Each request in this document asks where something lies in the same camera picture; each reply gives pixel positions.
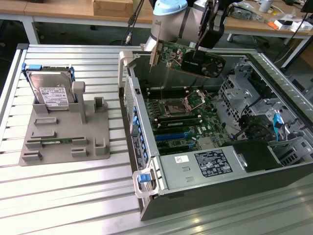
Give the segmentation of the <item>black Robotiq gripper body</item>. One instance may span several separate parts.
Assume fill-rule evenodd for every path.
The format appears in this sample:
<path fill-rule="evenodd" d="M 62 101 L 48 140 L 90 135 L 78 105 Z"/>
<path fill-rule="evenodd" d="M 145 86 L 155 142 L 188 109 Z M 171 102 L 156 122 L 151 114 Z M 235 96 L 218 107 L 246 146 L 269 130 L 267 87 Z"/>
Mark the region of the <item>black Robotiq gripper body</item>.
<path fill-rule="evenodd" d="M 224 33 L 225 6 L 223 0 L 208 0 L 210 2 L 210 47 L 213 48 Z"/>

